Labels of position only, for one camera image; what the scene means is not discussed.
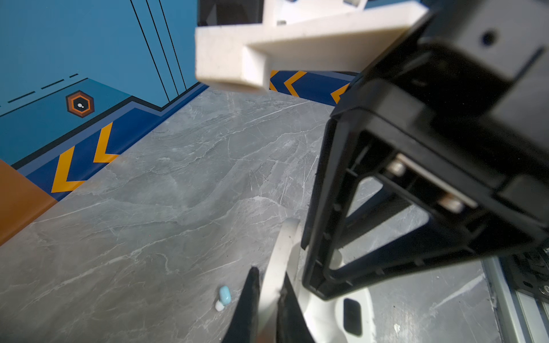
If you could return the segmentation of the white charging case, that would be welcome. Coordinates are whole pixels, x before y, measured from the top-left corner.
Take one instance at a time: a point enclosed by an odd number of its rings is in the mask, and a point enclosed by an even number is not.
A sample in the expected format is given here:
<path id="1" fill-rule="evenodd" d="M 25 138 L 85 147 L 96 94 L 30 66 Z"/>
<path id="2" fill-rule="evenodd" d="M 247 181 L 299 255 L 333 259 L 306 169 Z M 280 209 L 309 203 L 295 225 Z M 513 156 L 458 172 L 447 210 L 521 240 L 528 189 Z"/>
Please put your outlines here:
<path id="1" fill-rule="evenodd" d="M 305 270 L 300 267 L 304 254 L 300 247 L 303 226 L 288 218 L 280 228 L 264 279 L 258 315 L 259 342 L 276 342 L 277 303 L 287 274 L 315 342 L 375 342 L 373 302 L 370 291 L 362 288 L 332 300 L 322 300 L 303 286 Z"/>

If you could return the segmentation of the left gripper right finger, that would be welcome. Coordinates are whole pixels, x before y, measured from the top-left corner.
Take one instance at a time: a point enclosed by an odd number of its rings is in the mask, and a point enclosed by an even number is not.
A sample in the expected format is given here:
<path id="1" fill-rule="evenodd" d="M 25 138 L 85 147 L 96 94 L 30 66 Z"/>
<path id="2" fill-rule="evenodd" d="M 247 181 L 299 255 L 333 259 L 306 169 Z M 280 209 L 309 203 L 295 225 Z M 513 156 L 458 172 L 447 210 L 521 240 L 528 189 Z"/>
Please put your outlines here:
<path id="1" fill-rule="evenodd" d="M 287 274 L 277 303 L 276 342 L 315 343 Z"/>

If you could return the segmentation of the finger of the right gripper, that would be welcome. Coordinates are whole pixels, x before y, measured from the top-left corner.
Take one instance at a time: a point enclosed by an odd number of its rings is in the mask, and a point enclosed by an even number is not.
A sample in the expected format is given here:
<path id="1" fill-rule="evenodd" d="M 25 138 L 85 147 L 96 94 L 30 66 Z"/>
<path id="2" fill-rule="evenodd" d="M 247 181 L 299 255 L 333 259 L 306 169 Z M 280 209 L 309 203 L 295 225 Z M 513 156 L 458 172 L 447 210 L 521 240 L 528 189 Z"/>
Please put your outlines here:
<path id="1" fill-rule="evenodd" d="M 312 193 L 300 245 L 303 250 L 307 248 L 312 236 L 313 222 L 315 220 L 314 211 L 320 200 L 320 193 L 321 191 L 316 189 Z M 343 233 L 340 235 L 337 243 L 337 249 L 344 247 L 363 236 L 363 234 L 373 230 L 378 225 L 407 209 L 410 205 L 406 199 L 403 199 L 398 194 L 393 193 L 388 188 L 382 188 L 346 218 Z"/>
<path id="2" fill-rule="evenodd" d="M 357 247 L 374 230 L 337 249 L 346 218 L 382 188 L 423 210 L 425 223 L 333 267 L 336 252 Z M 536 244 L 534 220 L 496 201 L 476 180 L 375 115 L 330 119 L 314 189 L 321 193 L 303 283 L 323 300 Z"/>

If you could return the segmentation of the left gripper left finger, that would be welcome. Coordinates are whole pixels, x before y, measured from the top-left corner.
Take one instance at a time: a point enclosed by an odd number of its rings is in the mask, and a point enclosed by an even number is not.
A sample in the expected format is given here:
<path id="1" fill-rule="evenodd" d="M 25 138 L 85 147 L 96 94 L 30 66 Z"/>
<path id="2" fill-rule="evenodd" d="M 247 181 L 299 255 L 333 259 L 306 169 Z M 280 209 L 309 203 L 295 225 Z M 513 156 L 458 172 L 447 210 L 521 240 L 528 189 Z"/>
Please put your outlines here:
<path id="1" fill-rule="evenodd" d="M 222 343 L 255 343 L 258 330 L 260 270 L 251 267 Z"/>

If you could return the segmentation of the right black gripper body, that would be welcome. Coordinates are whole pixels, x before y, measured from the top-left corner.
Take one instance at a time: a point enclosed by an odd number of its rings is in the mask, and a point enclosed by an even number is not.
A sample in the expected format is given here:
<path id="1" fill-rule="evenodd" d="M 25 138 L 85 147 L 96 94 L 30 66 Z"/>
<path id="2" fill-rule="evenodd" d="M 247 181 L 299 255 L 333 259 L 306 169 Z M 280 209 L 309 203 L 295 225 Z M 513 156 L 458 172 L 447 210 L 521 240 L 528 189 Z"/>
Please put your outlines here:
<path id="1" fill-rule="evenodd" d="M 375 115 L 548 234 L 548 3 L 444 1 L 331 118 Z"/>

